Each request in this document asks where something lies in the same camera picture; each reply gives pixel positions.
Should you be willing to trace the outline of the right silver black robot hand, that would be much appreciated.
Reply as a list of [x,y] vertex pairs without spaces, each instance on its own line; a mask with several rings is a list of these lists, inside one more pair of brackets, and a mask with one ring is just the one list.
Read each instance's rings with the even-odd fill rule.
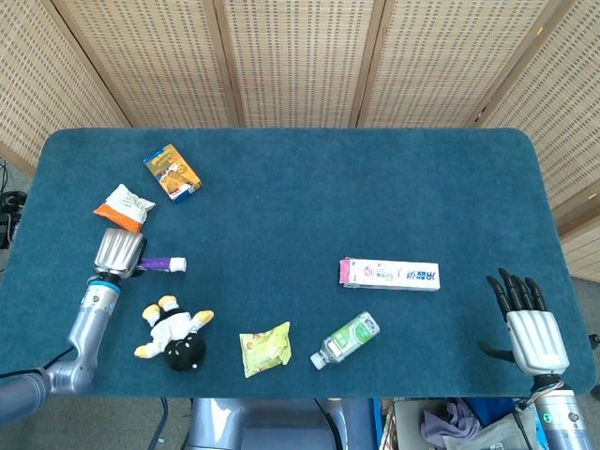
[[511,342],[500,350],[484,341],[479,348],[488,356],[517,365],[527,376],[561,376],[570,365],[558,322],[544,295],[530,277],[521,279],[503,268],[487,277],[496,297]]

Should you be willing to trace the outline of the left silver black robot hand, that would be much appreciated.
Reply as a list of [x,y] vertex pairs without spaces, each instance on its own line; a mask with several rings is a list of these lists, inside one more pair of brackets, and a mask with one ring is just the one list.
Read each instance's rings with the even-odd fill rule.
[[130,278],[143,255],[146,240],[139,232],[108,228],[99,244],[94,269],[100,276]]

